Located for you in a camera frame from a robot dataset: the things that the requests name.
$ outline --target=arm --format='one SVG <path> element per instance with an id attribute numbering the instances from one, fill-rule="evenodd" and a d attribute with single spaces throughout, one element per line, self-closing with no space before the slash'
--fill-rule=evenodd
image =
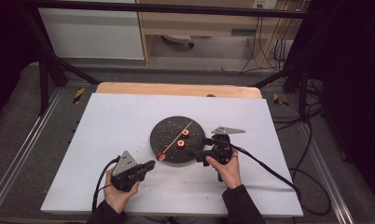
<path id="1" fill-rule="evenodd" d="M 113 169 L 106 172 L 105 185 L 107 187 L 104 188 L 105 199 L 91 215 L 87 222 L 88 224 L 121 223 L 125 218 L 123 213 L 124 207 L 127 205 L 131 196 L 138 192 L 139 181 L 132 186 L 132 189 L 129 192 L 115 189 L 111 184 L 112 172 Z"/>
<path id="2" fill-rule="evenodd" d="M 257 210 L 248 191 L 242 184 L 238 151 L 233 149 L 233 155 L 228 164 L 222 165 L 214 158 L 207 157 L 210 163 L 221 175 L 228 189 L 223 193 L 223 201 L 229 212 L 229 224 L 233 223 L 265 223 Z"/>

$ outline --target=black disc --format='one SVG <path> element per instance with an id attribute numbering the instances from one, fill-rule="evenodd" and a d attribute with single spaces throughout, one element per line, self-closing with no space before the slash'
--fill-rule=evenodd
<path id="1" fill-rule="evenodd" d="M 183 138 L 181 135 L 173 142 L 176 136 L 187 126 L 189 137 Z M 150 134 L 150 145 L 155 155 L 158 155 L 158 153 L 164 151 L 173 143 L 165 152 L 166 157 L 164 161 L 170 163 L 184 163 L 195 159 L 188 153 L 189 151 L 204 150 L 204 143 L 202 142 L 204 137 L 204 130 L 199 123 L 190 118 L 175 116 L 164 119 L 155 126 Z M 183 149 L 176 147 L 178 140 L 185 141 L 185 147 Z"/>

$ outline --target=yellow and black tape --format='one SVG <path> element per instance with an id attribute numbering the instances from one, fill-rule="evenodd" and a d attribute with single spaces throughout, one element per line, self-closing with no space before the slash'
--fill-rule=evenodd
<path id="1" fill-rule="evenodd" d="M 282 101 L 280 101 L 280 99 L 278 99 L 277 93 L 274 94 L 274 103 L 277 104 L 277 105 L 289 106 L 288 102 L 282 102 Z"/>
<path id="2" fill-rule="evenodd" d="M 73 104 L 79 103 L 80 97 L 82 97 L 84 91 L 85 88 L 79 88 L 79 90 L 77 90 L 74 101 L 72 102 Z"/>

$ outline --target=white table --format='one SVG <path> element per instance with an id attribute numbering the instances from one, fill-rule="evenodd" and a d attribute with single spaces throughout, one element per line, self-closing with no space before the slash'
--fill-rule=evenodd
<path id="1" fill-rule="evenodd" d="M 265 100 L 94 93 L 41 210 L 89 213 L 92 194 L 106 164 L 124 150 L 139 163 L 156 160 L 150 133 L 159 121 L 171 116 L 196 120 L 207 137 L 220 125 L 246 130 L 231 134 L 231 143 L 291 179 Z M 294 190 L 240 155 L 243 183 L 264 217 L 302 216 Z M 195 161 L 183 165 L 157 161 L 125 211 L 130 215 L 222 217 L 227 214 L 221 197 L 225 189 L 212 167 Z M 98 202 L 103 198 L 100 193 Z"/>

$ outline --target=red object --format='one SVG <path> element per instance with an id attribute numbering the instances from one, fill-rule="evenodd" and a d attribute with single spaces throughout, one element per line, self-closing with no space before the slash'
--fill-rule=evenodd
<path id="1" fill-rule="evenodd" d="M 176 147 L 178 149 L 184 149 L 185 147 L 185 142 L 183 140 L 179 140 L 177 143 L 176 143 Z"/>
<path id="2" fill-rule="evenodd" d="M 165 153 L 159 152 L 158 155 L 156 155 L 156 159 L 158 161 L 164 161 L 164 159 L 165 159 Z"/>
<path id="3" fill-rule="evenodd" d="M 182 137 L 183 138 L 188 138 L 189 137 L 189 131 L 188 131 L 188 129 L 185 129 L 184 131 L 182 131 Z"/>

